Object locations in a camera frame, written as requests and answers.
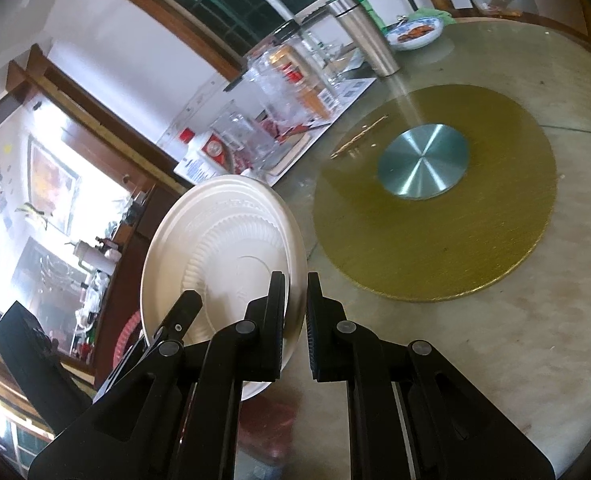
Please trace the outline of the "red wedding glass plate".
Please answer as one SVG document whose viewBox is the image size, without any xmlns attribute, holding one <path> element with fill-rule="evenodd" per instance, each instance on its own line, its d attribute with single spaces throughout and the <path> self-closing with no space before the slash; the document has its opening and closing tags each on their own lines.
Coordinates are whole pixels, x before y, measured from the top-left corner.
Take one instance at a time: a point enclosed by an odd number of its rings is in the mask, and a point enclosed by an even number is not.
<svg viewBox="0 0 591 480">
<path fill-rule="evenodd" d="M 268 464 L 283 463 L 291 452 L 297 410 L 259 394 L 241 403 L 238 446 Z"/>
</svg>

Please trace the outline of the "large cream disposable plate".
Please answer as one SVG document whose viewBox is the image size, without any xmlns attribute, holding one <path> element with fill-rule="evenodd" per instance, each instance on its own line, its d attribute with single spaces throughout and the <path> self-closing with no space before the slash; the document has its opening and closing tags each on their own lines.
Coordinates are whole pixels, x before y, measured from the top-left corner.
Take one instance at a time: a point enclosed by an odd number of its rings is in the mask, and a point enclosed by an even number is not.
<svg viewBox="0 0 591 480">
<path fill-rule="evenodd" d="M 149 245 L 140 283 L 146 340 L 185 290 L 202 300 L 185 344 L 210 340 L 268 294 L 275 271 L 286 278 L 282 359 L 288 362 L 305 313 L 307 263 L 297 220 L 259 181 L 221 176 L 200 183 L 172 206 Z"/>
</svg>

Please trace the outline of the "white tumbler with straw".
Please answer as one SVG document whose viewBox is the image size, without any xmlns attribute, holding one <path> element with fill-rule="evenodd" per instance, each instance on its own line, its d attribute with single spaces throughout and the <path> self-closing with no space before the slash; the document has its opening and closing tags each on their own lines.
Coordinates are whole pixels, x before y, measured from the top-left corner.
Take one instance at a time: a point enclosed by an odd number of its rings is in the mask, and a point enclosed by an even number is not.
<svg viewBox="0 0 591 480">
<path fill-rule="evenodd" d="M 100 249 L 80 240 L 74 246 L 73 255 L 78 259 L 79 266 L 87 272 L 99 271 L 111 276 L 116 270 L 122 255 L 114 248 Z"/>
</svg>

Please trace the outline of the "gold turntable mat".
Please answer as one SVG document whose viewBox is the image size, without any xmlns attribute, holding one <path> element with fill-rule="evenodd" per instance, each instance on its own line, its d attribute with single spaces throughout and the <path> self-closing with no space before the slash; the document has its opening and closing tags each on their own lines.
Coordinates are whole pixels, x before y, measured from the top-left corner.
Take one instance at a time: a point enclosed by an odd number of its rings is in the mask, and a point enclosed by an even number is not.
<svg viewBox="0 0 591 480">
<path fill-rule="evenodd" d="M 508 96 L 443 84 L 385 102 L 321 166 L 313 218 L 327 258 L 359 286 L 440 301 L 501 280 L 533 252 L 557 167 Z"/>
</svg>

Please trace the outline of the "white liquor bottle red cap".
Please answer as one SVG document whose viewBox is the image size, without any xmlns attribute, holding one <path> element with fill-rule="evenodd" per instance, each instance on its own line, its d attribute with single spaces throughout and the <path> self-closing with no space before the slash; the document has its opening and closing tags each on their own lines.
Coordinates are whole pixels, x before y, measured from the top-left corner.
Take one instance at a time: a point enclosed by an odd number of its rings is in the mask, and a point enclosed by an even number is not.
<svg viewBox="0 0 591 480">
<path fill-rule="evenodd" d="M 186 144 L 187 151 L 174 171 L 191 184 L 234 172 L 227 146 L 213 131 L 194 133 L 185 128 L 180 140 Z"/>
</svg>

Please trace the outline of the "clear glass pitcher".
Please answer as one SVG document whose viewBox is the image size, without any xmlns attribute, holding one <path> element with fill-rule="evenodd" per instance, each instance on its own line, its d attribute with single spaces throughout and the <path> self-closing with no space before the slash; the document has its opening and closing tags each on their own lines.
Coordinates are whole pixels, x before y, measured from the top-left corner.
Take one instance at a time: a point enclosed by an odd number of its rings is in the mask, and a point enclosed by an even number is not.
<svg viewBox="0 0 591 480">
<path fill-rule="evenodd" d="M 268 170 L 275 167 L 288 151 L 271 133 L 237 107 L 224 108 L 210 127 L 244 162 L 245 168 Z"/>
</svg>

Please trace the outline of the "old book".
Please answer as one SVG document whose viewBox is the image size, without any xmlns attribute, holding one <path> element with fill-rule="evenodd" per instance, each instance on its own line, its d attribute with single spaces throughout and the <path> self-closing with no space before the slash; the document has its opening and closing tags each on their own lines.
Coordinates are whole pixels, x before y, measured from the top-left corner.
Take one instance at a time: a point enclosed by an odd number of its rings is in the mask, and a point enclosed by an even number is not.
<svg viewBox="0 0 591 480">
<path fill-rule="evenodd" d="M 282 143 L 282 151 L 278 154 L 277 162 L 271 162 L 266 173 L 271 177 L 278 177 L 279 174 L 283 174 L 299 158 L 311 139 L 312 134 L 309 132 L 289 136 Z"/>
</svg>

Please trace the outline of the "silver turntable hub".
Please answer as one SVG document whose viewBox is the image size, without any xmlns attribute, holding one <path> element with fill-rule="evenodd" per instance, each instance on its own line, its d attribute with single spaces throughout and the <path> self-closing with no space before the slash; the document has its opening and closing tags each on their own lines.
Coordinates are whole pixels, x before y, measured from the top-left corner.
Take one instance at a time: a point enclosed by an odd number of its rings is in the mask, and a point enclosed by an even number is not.
<svg viewBox="0 0 591 480">
<path fill-rule="evenodd" d="M 399 134 L 383 151 L 377 177 L 402 200 L 430 200 L 451 191 L 466 174 L 470 145 L 444 124 L 425 124 Z"/>
</svg>

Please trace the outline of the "clear plastic water jug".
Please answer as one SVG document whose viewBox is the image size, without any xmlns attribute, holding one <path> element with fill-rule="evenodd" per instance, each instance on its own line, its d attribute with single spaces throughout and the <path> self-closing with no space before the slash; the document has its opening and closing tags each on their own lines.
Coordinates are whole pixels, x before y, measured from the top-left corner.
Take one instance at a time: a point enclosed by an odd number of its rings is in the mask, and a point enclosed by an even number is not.
<svg viewBox="0 0 591 480">
<path fill-rule="evenodd" d="M 330 122 L 335 117 L 335 91 L 291 44 L 269 46 L 249 58 L 245 77 L 259 89 L 268 116 L 280 127 Z"/>
</svg>

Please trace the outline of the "steel thermos flask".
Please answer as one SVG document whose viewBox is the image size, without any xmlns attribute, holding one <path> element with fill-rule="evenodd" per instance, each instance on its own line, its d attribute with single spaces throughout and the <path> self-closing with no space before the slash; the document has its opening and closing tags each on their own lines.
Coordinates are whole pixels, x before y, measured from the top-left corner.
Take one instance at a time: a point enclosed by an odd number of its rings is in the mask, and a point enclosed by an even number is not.
<svg viewBox="0 0 591 480">
<path fill-rule="evenodd" d="M 330 0 L 327 9 L 379 77 L 389 77 L 399 71 L 390 44 L 358 0 Z"/>
</svg>

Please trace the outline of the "blue white ceramic dish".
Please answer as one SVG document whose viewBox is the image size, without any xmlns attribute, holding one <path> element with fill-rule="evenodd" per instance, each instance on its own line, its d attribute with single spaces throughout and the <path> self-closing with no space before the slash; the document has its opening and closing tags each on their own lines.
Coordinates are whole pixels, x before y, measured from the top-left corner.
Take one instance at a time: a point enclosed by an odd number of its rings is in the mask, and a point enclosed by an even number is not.
<svg viewBox="0 0 591 480">
<path fill-rule="evenodd" d="M 413 51 L 429 46 L 442 35 L 444 24 L 440 18 L 418 18 L 388 31 L 387 40 L 393 50 Z"/>
</svg>

